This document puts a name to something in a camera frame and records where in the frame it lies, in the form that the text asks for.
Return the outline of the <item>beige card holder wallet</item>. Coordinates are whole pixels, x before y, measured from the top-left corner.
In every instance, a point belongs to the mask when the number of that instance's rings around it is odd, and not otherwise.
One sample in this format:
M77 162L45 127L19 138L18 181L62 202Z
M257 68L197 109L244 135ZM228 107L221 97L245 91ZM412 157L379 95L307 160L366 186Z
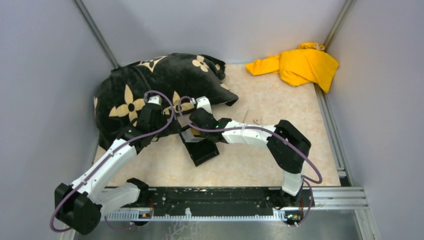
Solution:
M262 125L263 124L263 114L255 110L247 110L244 114L243 123L252 124L252 125Z

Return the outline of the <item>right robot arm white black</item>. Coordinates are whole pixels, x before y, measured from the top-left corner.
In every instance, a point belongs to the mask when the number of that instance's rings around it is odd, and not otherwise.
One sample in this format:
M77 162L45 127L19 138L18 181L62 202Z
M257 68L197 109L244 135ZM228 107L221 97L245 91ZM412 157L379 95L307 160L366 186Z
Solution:
M311 142L289 121L280 120L275 125L255 125L231 118L215 119L203 108L190 116L190 125L200 131L200 136L214 143L246 144L266 148L283 170L281 199L287 206L301 200L302 171L309 155Z

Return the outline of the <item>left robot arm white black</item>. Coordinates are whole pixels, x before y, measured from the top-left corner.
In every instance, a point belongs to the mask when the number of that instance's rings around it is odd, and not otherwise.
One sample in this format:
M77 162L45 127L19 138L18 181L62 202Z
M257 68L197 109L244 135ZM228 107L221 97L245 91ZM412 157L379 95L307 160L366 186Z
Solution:
M175 110L164 114L159 103L146 103L137 119L123 127L106 153L71 184L61 183L54 191L54 211L49 220L50 229L58 220L82 235L91 233L100 221L119 208L134 203L144 207L150 193L142 181L131 178L122 186L103 192L109 181L136 155L175 122Z

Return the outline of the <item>black card tray box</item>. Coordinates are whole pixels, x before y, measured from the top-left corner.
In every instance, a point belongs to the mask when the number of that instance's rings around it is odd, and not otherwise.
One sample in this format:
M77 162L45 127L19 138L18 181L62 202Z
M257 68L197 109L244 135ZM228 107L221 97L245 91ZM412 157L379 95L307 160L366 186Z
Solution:
M204 139L200 142L189 143L183 140L181 132L179 136L196 167L220 155L217 145L210 140Z

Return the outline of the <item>black floral plush pillow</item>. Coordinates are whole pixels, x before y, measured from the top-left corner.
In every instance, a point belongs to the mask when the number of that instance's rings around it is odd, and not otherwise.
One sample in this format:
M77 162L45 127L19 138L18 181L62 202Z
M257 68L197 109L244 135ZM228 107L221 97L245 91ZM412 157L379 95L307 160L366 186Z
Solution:
M239 97L223 83L225 67L224 61L209 55L171 53L113 69L93 96L98 145L106 150L122 128L137 126L144 94L150 90L166 95L174 108L183 96L233 105Z

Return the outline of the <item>yellow cloth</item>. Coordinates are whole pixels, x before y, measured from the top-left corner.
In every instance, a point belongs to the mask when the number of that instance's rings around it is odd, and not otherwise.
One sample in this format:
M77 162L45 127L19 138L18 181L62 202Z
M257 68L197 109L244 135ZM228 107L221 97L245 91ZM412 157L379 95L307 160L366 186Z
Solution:
M324 45L305 42L296 49L247 63L245 69L254 76L278 74L292 87L313 83L328 93L339 66L339 62L325 52Z

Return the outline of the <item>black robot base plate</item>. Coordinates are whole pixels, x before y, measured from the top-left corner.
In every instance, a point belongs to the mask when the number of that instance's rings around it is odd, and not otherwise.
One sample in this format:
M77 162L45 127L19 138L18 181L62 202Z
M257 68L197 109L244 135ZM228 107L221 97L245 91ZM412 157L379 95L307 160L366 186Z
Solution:
M130 208L146 209L142 217L182 216L187 208L195 216L270 216L284 211L289 226L302 222L315 201L312 189L301 189L299 198L283 196L280 187L154 187L143 190Z

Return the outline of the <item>aluminium front rail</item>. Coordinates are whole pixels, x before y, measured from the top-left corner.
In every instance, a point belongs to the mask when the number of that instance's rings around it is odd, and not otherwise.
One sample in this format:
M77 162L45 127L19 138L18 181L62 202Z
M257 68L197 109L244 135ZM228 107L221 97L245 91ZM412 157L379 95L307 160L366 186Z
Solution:
M362 187L312 187L312 192L315 209L362 210L369 208L369 203Z

